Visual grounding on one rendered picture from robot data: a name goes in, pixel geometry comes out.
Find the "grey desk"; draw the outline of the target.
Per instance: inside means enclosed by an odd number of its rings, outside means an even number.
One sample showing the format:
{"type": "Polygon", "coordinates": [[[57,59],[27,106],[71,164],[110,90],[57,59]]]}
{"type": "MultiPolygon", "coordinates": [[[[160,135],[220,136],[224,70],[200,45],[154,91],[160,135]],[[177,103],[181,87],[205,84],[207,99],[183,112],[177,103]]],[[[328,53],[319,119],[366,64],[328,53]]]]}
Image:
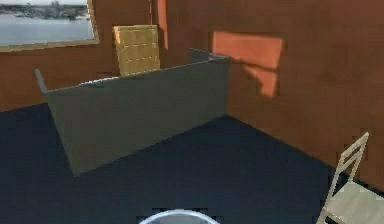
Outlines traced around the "grey desk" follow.
{"type": "Polygon", "coordinates": [[[230,58],[191,48],[184,65],[48,89],[46,98],[75,176],[226,114],[230,58]]]}

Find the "wood framed window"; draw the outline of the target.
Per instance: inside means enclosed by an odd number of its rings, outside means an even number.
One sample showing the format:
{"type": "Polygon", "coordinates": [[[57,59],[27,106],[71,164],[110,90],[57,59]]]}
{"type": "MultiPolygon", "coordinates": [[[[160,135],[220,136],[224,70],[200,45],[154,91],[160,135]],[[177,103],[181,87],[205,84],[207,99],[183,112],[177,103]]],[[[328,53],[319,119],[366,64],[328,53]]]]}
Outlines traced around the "wood framed window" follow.
{"type": "Polygon", "coordinates": [[[0,52],[98,43],[93,0],[0,0],[0,52]]]}

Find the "pale wooden chair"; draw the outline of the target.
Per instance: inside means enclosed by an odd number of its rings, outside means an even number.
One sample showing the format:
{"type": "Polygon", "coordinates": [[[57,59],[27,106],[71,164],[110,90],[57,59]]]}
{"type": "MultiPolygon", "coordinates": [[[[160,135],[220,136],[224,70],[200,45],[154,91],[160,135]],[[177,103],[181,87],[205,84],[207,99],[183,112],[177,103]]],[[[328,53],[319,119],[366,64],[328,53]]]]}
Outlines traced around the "pale wooden chair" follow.
{"type": "Polygon", "coordinates": [[[315,224],[384,224],[384,198],[353,180],[369,133],[364,133],[340,155],[326,200],[315,224]],[[335,191],[340,174],[353,166],[347,182],[335,191]]]}

